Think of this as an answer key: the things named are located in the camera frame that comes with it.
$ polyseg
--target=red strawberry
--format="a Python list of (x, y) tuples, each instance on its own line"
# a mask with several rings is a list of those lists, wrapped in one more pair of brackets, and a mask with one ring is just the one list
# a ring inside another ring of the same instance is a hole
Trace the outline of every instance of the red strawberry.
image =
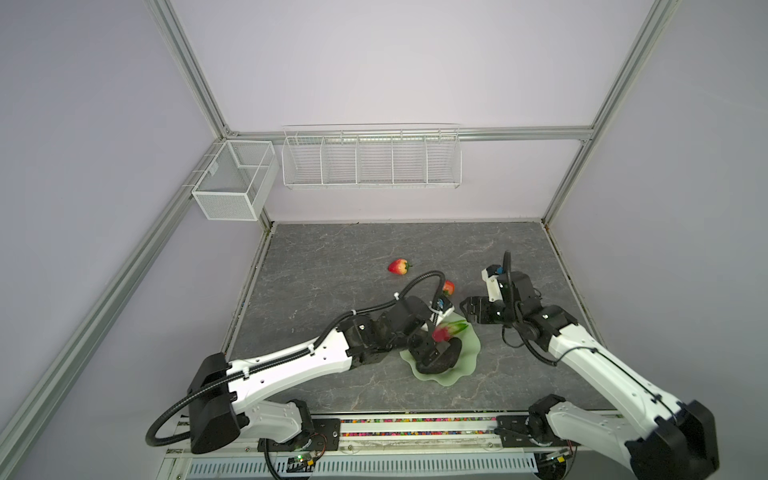
[(456, 285), (451, 280), (446, 280), (445, 285), (442, 286), (442, 292), (445, 296), (453, 295), (453, 291), (456, 290)]
[(469, 324), (466, 320), (456, 320), (450, 323), (441, 323), (437, 325), (437, 328), (432, 332), (432, 339), (436, 342), (447, 342), (453, 338), (457, 333), (467, 328)]
[(408, 268), (411, 267), (411, 264), (408, 263), (408, 260), (404, 258), (399, 258), (395, 260), (394, 262), (390, 263), (387, 267), (387, 270), (394, 273), (395, 275), (405, 275), (406, 272), (408, 272)]

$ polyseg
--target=toy fruit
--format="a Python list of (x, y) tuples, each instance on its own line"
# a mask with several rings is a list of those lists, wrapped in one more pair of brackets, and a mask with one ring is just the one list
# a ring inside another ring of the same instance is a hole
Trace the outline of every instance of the toy fruit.
[(399, 258), (395, 260), (394, 262), (390, 263), (387, 267), (387, 270), (394, 273), (395, 275), (405, 275), (408, 272), (408, 268), (411, 267), (411, 264), (408, 263), (408, 260), (404, 258)]
[(442, 286), (442, 292), (445, 296), (453, 295), (453, 291), (456, 290), (456, 285), (451, 280), (446, 280), (445, 285)]
[(457, 333), (467, 328), (469, 324), (466, 320), (457, 320), (450, 323), (441, 323), (437, 325), (435, 331), (432, 332), (432, 339), (436, 342), (447, 342), (453, 338)]

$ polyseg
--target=mesh basket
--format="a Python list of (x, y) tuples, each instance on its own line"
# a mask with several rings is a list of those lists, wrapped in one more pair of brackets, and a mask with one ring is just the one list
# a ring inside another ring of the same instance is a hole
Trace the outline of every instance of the mesh basket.
[(258, 220), (277, 176), (269, 141), (225, 141), (192, 189), (210, 220)]
[(283, 182), (288, 188), (458, 187), (458, 128), (287, 134)]

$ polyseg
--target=green bowl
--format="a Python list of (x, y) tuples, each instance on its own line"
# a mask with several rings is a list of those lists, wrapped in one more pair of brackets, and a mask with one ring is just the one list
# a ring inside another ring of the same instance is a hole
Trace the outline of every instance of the green bowl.
[[(453, 313), (451, 316), (443, 320), (444, 323), (455, 322), (457, 320), (463, 320), (464, 317)], [(413, 375), (419, 380), (435, 380), (442, 386), (451, 386), (466, 375), (471, 375), (475, 371), (477, 366), (478, 353), (480, 353), (480, 339), (477, 333), (472, 328), (471, 323), (467, 328), (456, 334), (456, 338), (462, 341), (462, 352), (458, 355), (456, 364), (444, 371), (443, 373), (427, 375), (420, 373), (416, 370), (416, 360), (408, 350), (400, 352), (400, 358), (405, 360), (411, 365), (411, 371)]]

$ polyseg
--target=robotic arm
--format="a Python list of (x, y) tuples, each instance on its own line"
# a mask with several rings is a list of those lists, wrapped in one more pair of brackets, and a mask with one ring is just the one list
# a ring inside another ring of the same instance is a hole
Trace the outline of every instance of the robotic arm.
[[(470, 297), (461, 308), (467, 320), (502, 324), (520, 334), (526, 348), (551, 366), (569, 365), (623, 415), (606, 419), (549, 395), (529, 409), (526, 425), (500, 425), (496, 433), (525, 436), (539, 445), (556, 438), (585, 445), (630, 468), (640, 480), (699, 480), (719, 466), (714, 418), (699, 402), (688, 404), (665, 392), (617, 357), (559, 306), (542, 306), (530, 278), (504, 265), (482, 271), (487, 297)], [(407, 296), (418, 282), (439, 277), (427, 305)], [(300, 448), (313, 433), (306, 403), (268, 402), (271, 395), (309, 379), (380, 362), (389, 352), (408, 349), (424, 373), (453, 367), (461, 341), (436, 343), (432, 331), (453, 311), (442, 296), (445, 277), (438, 271), (414, 279), (394, 300), (344, 313), (309, 342), (279, 352), (227, 363), (223, 354), (207, 357), (188, 395), (168, 409), (147, 432), (152, 446), (189, 438), (192, 453), (219, 449), (238, 436), (272, 439)], [(369, 314), (386, 310), (379, 318)], [(542, 355), (554, 356), (548, 359)], [(190, 432), (158, 439), (157, 430), (189, 406)]]

